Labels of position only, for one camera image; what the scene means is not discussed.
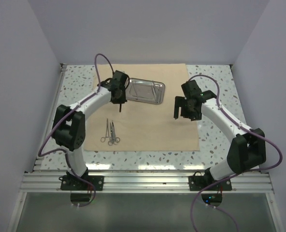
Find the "steel scissors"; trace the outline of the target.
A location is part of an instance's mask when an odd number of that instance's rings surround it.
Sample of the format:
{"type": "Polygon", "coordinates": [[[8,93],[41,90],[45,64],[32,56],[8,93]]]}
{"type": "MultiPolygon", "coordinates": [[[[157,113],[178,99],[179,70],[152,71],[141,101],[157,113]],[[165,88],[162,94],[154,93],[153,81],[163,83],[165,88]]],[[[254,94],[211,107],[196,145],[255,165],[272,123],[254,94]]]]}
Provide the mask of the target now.
{"type": "Polygon", "coordinates": [[[116,135],[113,121],[109,123],[109,130],[110,130],[110,139],[108,145],[117,145],[120,142],[120,138],[117,137],[116,135]]]}

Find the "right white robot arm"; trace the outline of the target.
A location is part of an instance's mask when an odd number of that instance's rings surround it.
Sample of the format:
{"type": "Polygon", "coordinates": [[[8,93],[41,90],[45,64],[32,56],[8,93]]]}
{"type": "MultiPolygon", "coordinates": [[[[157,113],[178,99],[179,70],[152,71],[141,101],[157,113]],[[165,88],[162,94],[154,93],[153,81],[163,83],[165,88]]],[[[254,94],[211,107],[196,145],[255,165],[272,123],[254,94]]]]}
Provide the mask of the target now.
{"type": "Polygon", "coordinates": [[[188,118],[199,121],[208,117],[230,142],[227,157],[217,165],[204,171],[204,175],[193,175],[193,182],[201,188],[216,189],[221,179],[241,174],[266,161],[264,132],[252,129],[240,122],[219,101],[219,95],[202,91],[194,80],[181,86],[184,96],[175,97],[174,119],[188,118]]]}

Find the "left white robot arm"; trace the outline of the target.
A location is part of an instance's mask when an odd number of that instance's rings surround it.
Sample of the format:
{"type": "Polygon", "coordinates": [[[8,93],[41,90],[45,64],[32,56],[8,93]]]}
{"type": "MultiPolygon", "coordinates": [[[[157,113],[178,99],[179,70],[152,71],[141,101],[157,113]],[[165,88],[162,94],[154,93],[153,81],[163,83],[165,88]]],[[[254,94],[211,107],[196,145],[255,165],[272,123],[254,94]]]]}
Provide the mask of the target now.
{"type": "Polygon", "coordinates": [[[56,109],[51,137],[65,152],[71,183],[82,190],[88,186],[85,175],[88,168],[84,162],[82,145],[86,137],[86,120],[108,103],[122,105],[127,102],[126,88],[129,76],[121,71],[101,81],[96,89],[85,98],[69,106],[60,105],[56,109]]]}

